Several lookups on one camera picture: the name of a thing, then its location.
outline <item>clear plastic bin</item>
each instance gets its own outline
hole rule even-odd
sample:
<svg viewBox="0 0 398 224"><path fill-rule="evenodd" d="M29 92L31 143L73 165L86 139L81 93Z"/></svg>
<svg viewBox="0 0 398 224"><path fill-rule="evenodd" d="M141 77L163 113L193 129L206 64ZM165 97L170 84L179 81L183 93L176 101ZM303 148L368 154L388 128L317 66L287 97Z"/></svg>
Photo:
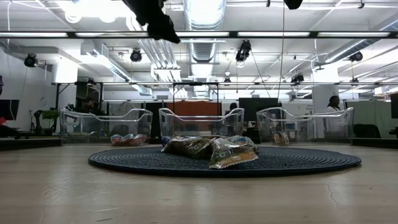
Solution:
<svg viewBox="0 0 398 224"><path fill-rule="evenodd" d="M274 143L274 135L283 131L290 144L352 143L354 108L313 115L268 108L257 112L257 122L261 142Z"/></svg>
<svg viewBox="0 0 398 224"><path fill-rule="evenodd" d="M62 144L111 144L110 137L115 134L143 134L148 143L152 116L145 109L132 109L123 116L95 116L61 109Z"/></svg>
<svg viewBox="0 0 398 224"><path fill-rule="evenodd" d="M159 109L162 137L235 136L243 132L244 109L236 108L225 116L178 116L167 108Z"/></svg>

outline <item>white ceiling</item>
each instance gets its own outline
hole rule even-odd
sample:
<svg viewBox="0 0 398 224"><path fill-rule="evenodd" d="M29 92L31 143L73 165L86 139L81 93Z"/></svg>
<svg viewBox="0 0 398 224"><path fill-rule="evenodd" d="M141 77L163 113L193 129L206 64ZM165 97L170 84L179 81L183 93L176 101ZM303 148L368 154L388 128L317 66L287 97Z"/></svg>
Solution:
<svg viewBox="0 0 398 224"><path fill-rule="evenodd" d="M233 7L234 3L238 2L238 6ZM227 0L227 8L225 14L225 20L222 29L223 30L282 30L283 21L283 9L280 7L272 7L280 5L279 1L272 1L271 7L247 7L247 4L243 4L243 1L238 0ZM334 6L338 0L304 0L303 7L331 7ZM380 1L364 1L369 5L380 5L380 6L395 6L398 7L398 1L395 0L380 0ZM9 1L0 1L0 29L7 30L7 5ZM26 2L31 6L40 7L37 3ZM174 22L176 30L183 30L184 18L183 11L173 11L170 6L174 7L181 5L182 1L170 0L167 2L166 12L169 14ZM45 2L48 7L57 6L54 2ZM359 5L359 1L346 0L343 1L341 6L352 6ZM96 10L96 5L93 5L92 10ZM61 9L52 9L54 14L64 20L65 14ZM334 11L309 11L309 10L295 10L285 11L285 29L286 30L371 30L371 27L384 21L388 17L393 16L397 13L396 8L364 8L364 9L339 9ZM10 18L10 29L11 30L70 30L64 23L60 22L53 14L49 13L45 9L33 9L27 6L19 4L11 4L9 11ZM75 30L128 30L126 27L126 19L119 17L115 22L107 24L101 22L98 18L84 17L80 22L76 24L68 24ZM95 40L97 43L104 43L111 50L111 57L117 61L120 66L125 70L131 72L136 80L150 81L150 62L144 55L142 62L131 63L129 59L129 51L133 48L139 47L136 40L119 40L119 39L106 39L106 40ZM238 74L239 82L252 82L258 79L259 74L257 71L256 64L253 59L256 59L257 66L262 75L269 75L269 81L277 81L280 77L281 62L278 60L276 53L282 52L282 40L280 39L252 39L252 51L254 57L251 55L244 68L236 68L236 63L229 62L230 58L234 58L236 48L240 45L241 39L228 39L226 43L218 45L218 57L217 62L219 65L215 65L213 74L216 77L223 78L224 72L231 72L231 77L236 77ZM341 47L345 43L351 40L328 40L319 39L317 40L317 53L323 54L331 52L338 47ZM82 40L40 40L40 39L24 39L24 40L12 40L13 44L17 44L18 47L57 47L67 52L68 54L76 57L78 60L84 63L85 59L80 55L80 45ZM362 50L364 60L371 58L377 54L383 53L384 51L391 49L397 45L396 40L381 40L376 44ZM182 77L186 77L189 74L190 66L187 64L188 49L186 44L173 44L174 54L177 59L177 63L181 66ZM123 58L119 56L119 53L126 53ZM305 59L315 54L315 45L313 39L300 39L284 40L284 56L282 74L286 74L291 68L295 67L301 62L300 59ZM294 60L293 55L297 54L297 59ZM380 57L377 60L370 60L366 63L354 68L353 71L348 69L347 62L338 62L340 66L339 76L341 80L350 79L352 72L354 75L375 70L388 63L395 62L397 59L398 52L393 51ZM95 77L97 80L112 80L112 73L107 69L104 69L101 65L88 64L91 70L80 69L79 75ZM366 81L373 81L382 77L398 75L398 70L390 71L389 73L379 74L376 77L369 77Z"/></svg>

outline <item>round rug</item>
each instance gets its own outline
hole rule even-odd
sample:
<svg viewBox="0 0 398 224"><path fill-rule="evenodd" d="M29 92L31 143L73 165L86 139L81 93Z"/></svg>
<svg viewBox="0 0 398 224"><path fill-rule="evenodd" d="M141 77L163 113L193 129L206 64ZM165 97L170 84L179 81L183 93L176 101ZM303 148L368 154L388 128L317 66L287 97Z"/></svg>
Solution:
<svg viewBox="0 0 398 224"><path fill-rule="evenodd" d="M94 166L107 169L155 175L188 177L265 177L326 172L354 167L361 163L356 156L317 149L260 147L255 161L209 169L210 159L196 160L161 152L161 147L113 149L88 158Z"/></svg>

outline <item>ceiling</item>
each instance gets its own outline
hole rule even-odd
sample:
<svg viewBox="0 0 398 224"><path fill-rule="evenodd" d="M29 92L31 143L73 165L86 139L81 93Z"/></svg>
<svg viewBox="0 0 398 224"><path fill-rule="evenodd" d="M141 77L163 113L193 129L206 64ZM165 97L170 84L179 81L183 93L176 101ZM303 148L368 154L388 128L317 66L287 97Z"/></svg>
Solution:
<svg viewBox="0 0 398 224"><path fill-rule="evenodd" d="M23 1L34 7L42 7L36 1ZM37 9L17 4L14 1L9 6L10 30L128 30L126 18L118 17L112 23L102 22L95 17L84 17L80 22L71 24L65 20L65 13L61 9ZM57 7L53 1L42 1L44 6ZM304 0L303 9L283 10L282 0L271 1L271 7L265 7L266 1L238 1L227 0L227 7L222 30L345 30L368 31L391 16L398 19L398 1L364 1L367 7L363 9L331 9L339 4L339 7L359 6L357 0ZM9 1L0 1L0 30L8 30L7 7ZM182 1L169 0L166 2L166 13L171 16L175 30L184 30L184 16ZM100 10L98 4L92 5L92 10ZM348 43L349 39L251 39L252 52L246 60L243 68L237 68L234 56L242 39L226 39L225 43L218 44L216 65L213 67L214 80L222 80L225 72L230 72L231 81L253 82L258 81L259 73L269 82L277 82L280 77L288 78L289 71L302 60L318 54L327 54ZM70 54L85 64L79 69L79 76L93 77L98 81L113 81L113 74L102 65L88 63L85 55L80 55L82 40L40 40L19 39L12 40L10 47L56 47ZM151 62L143 55L139 63L132 63L129 55L133 48L139 48L137 40L131 39L96 39L96 44L105 44L110 49L110 57L117 64L128 71L135 80L152 81L149 75ZM396 40L381 40L362 50L364 55L362 62L354 62L354 68L348 61L336 63L340 80L350 80L354 75L377 70L387 64L395 62L398 51L392 50L387 54L383 52L393 49L398 45ZM173 44L174 55L181 68L182 78L190 74L187 44ZM306 80L311 79L310 67L302 71ZM386 77L398 76L398 69L392 69L385 73L370 76L364 82L373 82Z"/></svg>

